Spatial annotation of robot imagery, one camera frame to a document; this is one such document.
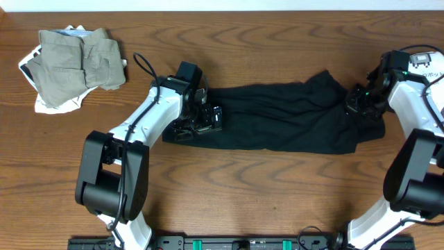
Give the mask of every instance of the green component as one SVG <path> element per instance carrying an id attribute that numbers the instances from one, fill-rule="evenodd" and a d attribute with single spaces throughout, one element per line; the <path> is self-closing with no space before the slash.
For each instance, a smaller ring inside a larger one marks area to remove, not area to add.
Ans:
<path id="1" fill-rule="evenodd" d="M 193 240 L 193 250 L 202 250 L 202 240 Z"/>
<path id="2" fill-rule="evenodd" d="M 282 250 L 291 250 L 291 240 L 284 240 L 282 245 Z"/>

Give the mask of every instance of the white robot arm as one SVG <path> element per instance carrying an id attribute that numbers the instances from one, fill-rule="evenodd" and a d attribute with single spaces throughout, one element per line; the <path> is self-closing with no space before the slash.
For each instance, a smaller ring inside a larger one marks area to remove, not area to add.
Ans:
<path id="1" fill-rule="evenodd" d="M 161 76 L 159 83 L 152 84 L 160 86 L 150 89 L 146 100 L 126 121 L 108 134 L 93 131 L 85 141 L 76 201 L 107 226 L 116 220 L 122 202 L 122 216 L 112 230 L 117 247 L 142 250 L 150 242 L 152 231 L 144 220 L 142 206 L 148 188 L 149 149 L 160 135 L 167 133 L 183 140 L 221 129 L 221 108 L 205 103 L 207 90 L 197 89 L 201 76 L 197 65 L 182 62 L 175 76 Z M 127 174 L 121 178 L 104 170 L 102 163 L 121 165 L 125 144 Z M 122 179 L 123 201 L 119 198 Z"/>
<path id="2" fill-rule="evenodd" d="M 444 167 L 440 126 L 444 119 L 426 93 L 427 79 L 408 72 L 409 56 L 402 51 L 385 53 L 381 65 L 369 75 L 369 86 L 358 86 L 348 98 L 348 104 L 352 104 L 349 112 L 359 115 L 376 118 L 380 115 L 378 108 L 392 108 L 408 139 L 388 171 L 384 197 L 348 224 L 343 248 L 379 250 L 413 222 L 423 222 L 444 211 L 440 201 L 444 198 L 439 183 L 442 177 L 427 173 L 429 163 Z"/>

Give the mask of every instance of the black cloth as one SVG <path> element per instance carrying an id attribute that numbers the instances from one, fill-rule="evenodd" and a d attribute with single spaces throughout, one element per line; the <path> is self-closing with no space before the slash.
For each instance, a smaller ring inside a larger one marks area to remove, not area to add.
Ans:
<path id="1" fill-rule="evenodd" d="M 352 153 L 359 142 L 384 137 L 385 127 L 382 119 L 348 115 L 346 94 L 328 71 L 305 84 L 210 89 L 207 100 L 222 107 L 222 131 L 169 142 L 211 149 Z"/>

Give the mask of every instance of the wooden table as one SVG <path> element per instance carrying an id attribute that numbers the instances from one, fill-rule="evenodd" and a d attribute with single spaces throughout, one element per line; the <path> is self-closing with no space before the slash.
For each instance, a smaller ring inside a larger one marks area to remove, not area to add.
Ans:
<path id="1" fill-rule="evenodd" d="M 107 132 L 146 98 L 151 78 L 197 63 L 210 87 L 306 81 L 328 69 L 344 86 L 365 83 L 382 53 L 444 46 L 441 12 L 101 12 L 0 15 L 0 248 L 65 249 L 75 235 L 106 235 L 74 201 L 85 137 Z M 63 115 L 34 112 L 37 96 L 17 63 L 39 29 L 104 27 L 128 59 L 128 82 L 97 89 Z M 156 229 L 188 235 L 290 235 L 308 225 L 335 231 L 382 195 L 404 142 L 394 114 L 386 136 L 344 156 L 222 151 L 156 142 L 144 214 Z M 441 249 L 443 228 L 414 226 L 418 249 Z"/>

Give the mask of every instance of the khaki pants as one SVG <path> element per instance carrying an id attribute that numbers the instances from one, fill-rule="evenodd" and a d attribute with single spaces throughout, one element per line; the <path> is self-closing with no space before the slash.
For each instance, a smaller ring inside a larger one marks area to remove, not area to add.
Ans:
<path id="1" fill-rule="evenodd" d="M 117 89 L 125 83 L 116 41 L 103 28 L 86 37 L 40 31 L 42 53 L 26 66 L 48 108 L 78 97 L 88 88 Z"/>

